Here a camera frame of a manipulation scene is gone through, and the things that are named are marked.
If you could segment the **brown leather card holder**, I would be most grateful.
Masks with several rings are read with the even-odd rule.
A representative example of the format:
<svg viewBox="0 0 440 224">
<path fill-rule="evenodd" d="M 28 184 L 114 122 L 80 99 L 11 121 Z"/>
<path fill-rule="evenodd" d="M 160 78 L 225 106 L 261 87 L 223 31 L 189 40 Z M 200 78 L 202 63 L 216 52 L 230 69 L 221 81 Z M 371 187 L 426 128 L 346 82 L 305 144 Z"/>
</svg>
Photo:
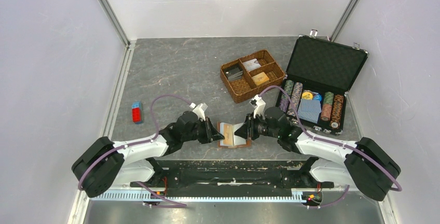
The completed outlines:
<svg viewBox="0 0 440 224">
<path fill-rule="evenodd" d="M 217 128 L 218 128 L 218 131 L 221 133 L 221 130 L 220 130 L 220 124 L 221 124 L 222 122 L 218 122 L 217 123 Z M 233 130 L 234 130 L 234 132 L 239 128 L 239 127 L 241 127 L 242 126 L 242 124 L 243 123 L 238 123 L 238 124 L 232 124 L 233 125 Z M 218 141 L 217 142 L 217 146 L 219 147 L 219 148 L 242 148 L 242 147 L 250 147 L 251 146 L 251 140 L 245 140 L 245 139 L 243 139 L 243 138 L 241 138 L 241 137 L 238 137 L 238 136 L 233 136 L 234 137 L 234 145 L 233 146 L 221 146 L 220 145 L 220 141 L 222 141 L 222 140 L 220 140 L 220 141 Z"/>
</svg>

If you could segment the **gold credit card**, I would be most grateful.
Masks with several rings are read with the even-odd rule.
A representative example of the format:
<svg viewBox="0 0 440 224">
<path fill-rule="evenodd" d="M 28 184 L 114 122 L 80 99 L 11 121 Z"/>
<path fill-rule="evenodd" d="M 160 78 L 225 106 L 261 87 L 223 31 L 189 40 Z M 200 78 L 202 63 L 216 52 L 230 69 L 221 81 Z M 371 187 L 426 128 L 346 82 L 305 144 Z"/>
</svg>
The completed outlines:
<svg viewBox="0 0 440 224">
<path fill-rule="evenodd" d="M 220 130 L 224 139 L 220 141 L 221 146 L 233 146 L 234 145 L 234 130 L 233 125 L 228 123 L 221 123 Z"/>
</svg>

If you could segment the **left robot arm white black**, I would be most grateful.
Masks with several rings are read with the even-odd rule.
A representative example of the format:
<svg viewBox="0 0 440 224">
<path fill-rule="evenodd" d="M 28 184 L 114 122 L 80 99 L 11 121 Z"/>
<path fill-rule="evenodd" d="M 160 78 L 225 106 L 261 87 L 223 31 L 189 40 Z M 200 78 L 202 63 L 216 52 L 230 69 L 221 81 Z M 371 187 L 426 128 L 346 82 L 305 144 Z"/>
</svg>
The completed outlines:
<svg viewBox="0 0 440 224">
<path fill-rule="evenodd" d="M 208 144 L 224 139 L 209 117 L 186 111 L 178 119 L 146 138 L 112 142 L 98 138 L 72 165 L 79 189 L 95 198 L 110 187 L 146 182 L 157 186 L 163 180 L 155 158 L 180 150 L 185 142 Z"/>
</svg>

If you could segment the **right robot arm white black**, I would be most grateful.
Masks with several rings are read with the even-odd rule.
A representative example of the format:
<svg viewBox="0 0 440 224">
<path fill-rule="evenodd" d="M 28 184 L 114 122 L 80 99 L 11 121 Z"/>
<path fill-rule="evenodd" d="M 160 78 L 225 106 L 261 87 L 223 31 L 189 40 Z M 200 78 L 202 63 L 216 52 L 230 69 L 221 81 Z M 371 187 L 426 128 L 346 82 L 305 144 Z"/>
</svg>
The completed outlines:
<svg viewBox="0 0 440 224">
<path fill-rule="evenodd" d="M 401 173 L 398 164 L 374 140 L 362 137 L 359 141 L 341 141 L 306 132 L 291 124 L 277 107 L 268 108 L 263 115 L 248 114 L 234 135 L 250 140 L 273 137 L 287 151 L 317 157 L 299 173 L 301 183 L 307 187 L 333 182 L 383 201 Z"/>
</svg>

